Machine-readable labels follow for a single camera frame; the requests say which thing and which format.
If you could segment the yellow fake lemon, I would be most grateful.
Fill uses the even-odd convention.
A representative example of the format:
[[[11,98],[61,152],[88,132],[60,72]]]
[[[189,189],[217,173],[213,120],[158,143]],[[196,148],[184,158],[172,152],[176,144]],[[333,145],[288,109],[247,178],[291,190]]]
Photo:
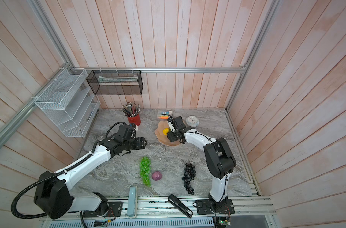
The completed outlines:
[[[170,128],[165,128],[165,129],[163,129],[163,134],[167,135],[170,131],[171,131]]]

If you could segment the green grape bunch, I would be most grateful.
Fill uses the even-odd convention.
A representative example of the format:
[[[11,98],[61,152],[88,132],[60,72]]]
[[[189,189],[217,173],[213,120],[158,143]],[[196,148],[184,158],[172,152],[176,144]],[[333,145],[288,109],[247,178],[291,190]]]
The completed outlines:
[[[151,186],[151,181],[150,181],[150,172],[151,172],[151,160],[149,157],[144,156],[140,160],[140,177],[142,179],[142,182],[145,186],[150,187]]]

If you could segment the black grape bunch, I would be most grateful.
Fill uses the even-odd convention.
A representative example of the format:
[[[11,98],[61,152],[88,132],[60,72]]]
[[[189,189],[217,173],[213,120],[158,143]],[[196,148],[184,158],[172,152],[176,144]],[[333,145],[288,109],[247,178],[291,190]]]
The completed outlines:
[[[183,177],[181,180],[183,181],[183,186],[188,194],[194,195],[194,188],[192,187],[191,182],[196,177],[196,169],[192,163],[186,163],[185,168],[183,169]]]

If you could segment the purple fake fruit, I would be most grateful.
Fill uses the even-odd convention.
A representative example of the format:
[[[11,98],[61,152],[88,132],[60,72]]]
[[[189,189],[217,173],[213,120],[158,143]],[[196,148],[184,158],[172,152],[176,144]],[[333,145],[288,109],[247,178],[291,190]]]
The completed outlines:
[[[154,171],[152,173],[152,179],[154,181],[159,181],[162,178],[162,173],[160,171]]]

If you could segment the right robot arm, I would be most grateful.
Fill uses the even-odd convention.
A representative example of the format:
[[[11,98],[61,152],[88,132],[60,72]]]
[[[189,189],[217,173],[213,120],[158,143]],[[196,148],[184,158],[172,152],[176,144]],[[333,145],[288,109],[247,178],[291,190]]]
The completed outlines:
[[[167,138],[170,142],[190,143],[204,152],[207,167],[213,176],[209,200],[217,205],[223,204],[228,198],[230,175],[236,167],[236,160],[226,139],[208,137],[187,126],[180,116],[170,116],[167,123],[170,128]]]

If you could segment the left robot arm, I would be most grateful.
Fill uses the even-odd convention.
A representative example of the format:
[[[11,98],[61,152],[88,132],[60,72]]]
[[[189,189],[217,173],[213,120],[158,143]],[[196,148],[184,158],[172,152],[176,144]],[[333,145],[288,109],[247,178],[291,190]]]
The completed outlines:
[[[71,189],[101,164],[117,155],[142,150],[146,145],[144,137],[136,136],[134,125],[122,123],[117,133],[96,141],[92,150],[74,163],[56,173],[43,173],[39,177],[41,183],[36,187],[34,203],[51,219],[59,219],[77,211],[90,211],[98,217],[107,215],[109,205],[105,196],[98,192],[72,196]]]

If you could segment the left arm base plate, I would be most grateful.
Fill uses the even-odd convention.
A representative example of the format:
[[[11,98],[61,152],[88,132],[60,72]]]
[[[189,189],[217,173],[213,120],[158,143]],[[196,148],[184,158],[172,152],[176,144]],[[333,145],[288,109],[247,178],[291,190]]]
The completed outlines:
[[[122,209],[122,201],[102,202],[95,211],[84,211],[82,215],[84,218],[117,218],[121,216]]]

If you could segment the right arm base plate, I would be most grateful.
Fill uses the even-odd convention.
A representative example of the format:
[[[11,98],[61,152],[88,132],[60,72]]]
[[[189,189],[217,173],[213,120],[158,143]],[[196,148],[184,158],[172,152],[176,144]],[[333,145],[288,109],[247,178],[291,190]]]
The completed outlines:
[[[209,214],[234,214],[234,206],[231,199],[225,198],[221,202],[215,202],[210,199],[199,199],[194,202],[199,215]]]

